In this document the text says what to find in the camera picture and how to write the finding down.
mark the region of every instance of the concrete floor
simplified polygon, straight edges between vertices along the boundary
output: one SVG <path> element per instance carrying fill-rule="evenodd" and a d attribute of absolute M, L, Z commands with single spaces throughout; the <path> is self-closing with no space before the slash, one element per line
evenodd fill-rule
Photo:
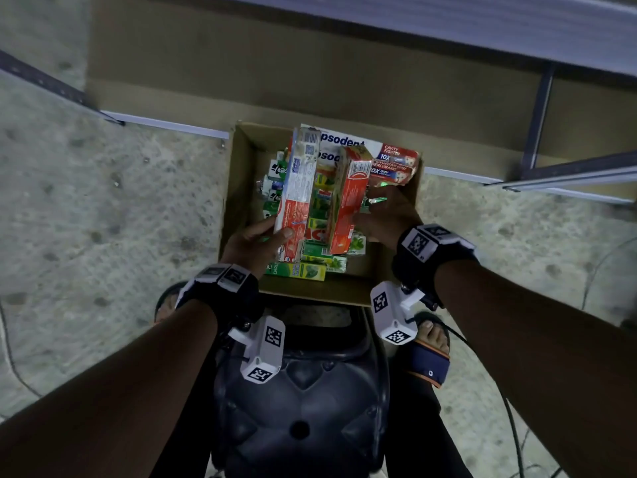
<path fill-rule="evenodd" d="M 0 49 L 82 87 L 88 24 L 89 0 L 0 0 Z M 0 108 L 0 299 L 16 367 L 45 394 L 142 333 L 161 291 L 215 260 L 228 155 L 218 139 L 121 128 L 11 79 Z M 421 194 L 423 219 L 467 236 L 492 270 L 573 306 L 594 273 L 586 310 L 614 324 L 635 315 L 637 241 L 599 265 L 637 234 L 632 209 L 435 176 Z M 36 396 L 4 357 L 8 417 Z M 440 399 L 474 475 L 513 476 L 496 386 L 458 341 Z M 524 458 L 539 465 L 531 478 L 557 467 L 533 434 Z"/>

